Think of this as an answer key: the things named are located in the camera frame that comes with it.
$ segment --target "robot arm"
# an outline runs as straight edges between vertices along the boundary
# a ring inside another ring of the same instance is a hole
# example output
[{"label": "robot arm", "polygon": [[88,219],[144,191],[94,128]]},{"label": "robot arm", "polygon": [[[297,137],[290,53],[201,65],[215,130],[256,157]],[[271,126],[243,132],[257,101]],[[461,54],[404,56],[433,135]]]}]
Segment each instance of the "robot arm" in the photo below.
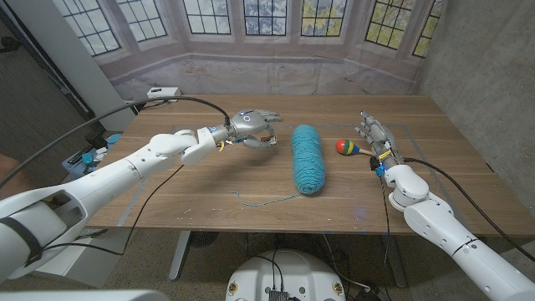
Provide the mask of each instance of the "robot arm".
[{"label": "robot arm", "polygon": [[[272,141],[246,146],[274,145],[271,121],[282,119],[270,111],[245,110],[234,115],[228,127],[199,129],[198,141],[192,130],[155,135],[135,153],[78,180],[0,201],[0,283],[6,278],[22,277],[57,256],[66,247],[43,249],[74,241],[100,208],[139,181],[172,168],[177,157],[182,164],[193,165],[213,152],[217,142],[225,143],[242,135],[247,135],[244,140],[256,140],[252,135],[263,130],[269,131]],[[67,197],[69,201],[54,210],[41,202],[54,196]]]},{"label": "robot arm", "polygon": [[394,188],[390,204],[403,212],[409,227],[450,255],[489,299],[535,299],[535,283],[462,226],[448,203],[404,164],[388,128],[365,112],[361,115],[364,129],[356,130],[371,144],[388,187]]}]

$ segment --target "wooden table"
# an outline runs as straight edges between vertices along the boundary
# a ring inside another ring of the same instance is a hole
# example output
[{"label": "wooden table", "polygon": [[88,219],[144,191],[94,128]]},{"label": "wooden table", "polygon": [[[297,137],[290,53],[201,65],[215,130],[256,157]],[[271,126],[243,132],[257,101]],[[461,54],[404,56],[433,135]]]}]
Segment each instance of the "wooden table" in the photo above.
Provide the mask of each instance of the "wooden table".
[{"label": "wooden table", "polygon": [[[429,161],[453,176],[505,233],[533,236],[535,220],[515,198],[470,143],[432,99],[424,96],[320,96],[320,95],[201,95],[234,115],[246,108],[278,112],[283,123],[273,123],[278,143],[269,149],[250,150],[228,145],[195,166],[184,166],[150,199],[138,228],[181,230],[169,278],[177,280],[191,231],[386,233],[386,216],[380,181],[369,169],[368,156],[342,156],[335,143],[351,139],[367,149],[354,130],[366,110],[394,133],[402,156]],[[173,128],[197,129],[219,125],[222,115],[197,103],[180,101],[141,112],[120,137],[102,166],[117,161],[159,133]],[[298,193],[293,182],[290,137],[295,127],[312,125],[322,137],[327,175],[314,196],[300,196],[261,207],[243,206]],[[425,166],[410,164],[431,191],[452,206],[456,218],[481,236],[497,232],[444,177]],[[91,219],[90,227],[131,227],[145,199],[176,169],[153,175],[132,187]],[[403,213],[387,204],[390,232],[414,233]],[[399,287],[406,286],[395,243],[389,263]]]}]

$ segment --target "colorful maraca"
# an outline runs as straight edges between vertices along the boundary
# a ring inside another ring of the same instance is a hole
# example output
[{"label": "colorful maraca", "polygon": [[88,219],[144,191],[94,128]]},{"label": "colorful maraca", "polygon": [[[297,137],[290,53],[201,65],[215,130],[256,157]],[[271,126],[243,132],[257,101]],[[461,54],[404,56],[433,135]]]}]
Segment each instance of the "colorful maraca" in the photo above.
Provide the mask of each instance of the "colorful maraca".
[{"label": "colorful maraca", "polygon": [[361,150],[353,142],[348,139],[340,139],[336,142],[336,150],[342,155],[366,154],[373,156],[374,154],[369,150]]}]

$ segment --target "table leg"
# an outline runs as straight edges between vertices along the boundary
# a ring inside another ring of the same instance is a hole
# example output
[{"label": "table leg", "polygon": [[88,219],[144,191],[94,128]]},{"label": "table leg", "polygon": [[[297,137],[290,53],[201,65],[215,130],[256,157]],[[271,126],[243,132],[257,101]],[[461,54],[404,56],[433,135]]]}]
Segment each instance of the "table leg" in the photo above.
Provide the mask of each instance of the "table leg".
[{"label": "table leg", "polygon": [[190,240],[191,231],[181,231],[176,243],[175,256],[171,263],[171,270],[169,271],[169,279],[176,281],[180,277],[182,264],[186,259],[187,244]]},{"label": "table leg", "polygon": [[407,279],[405,277],[405,271],[401,265],[400,251],[398,250],[398,244],[393,236],[383,236],[383,247],[388,246],[388,263],[390,270],[394,276],[395,286],[398,288],[407,287]]}]

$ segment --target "yarn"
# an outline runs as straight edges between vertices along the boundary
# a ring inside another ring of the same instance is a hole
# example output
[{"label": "yarn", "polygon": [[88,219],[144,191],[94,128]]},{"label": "yarn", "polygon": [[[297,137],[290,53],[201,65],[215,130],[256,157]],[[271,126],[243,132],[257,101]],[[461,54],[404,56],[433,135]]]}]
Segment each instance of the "yarn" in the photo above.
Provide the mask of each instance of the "yarn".
[{"label": "yarn", "polygon": [[310,125],[300,125],[292,134],[293,180],[301,193],[312,194],[325,183],[321,138]]}]

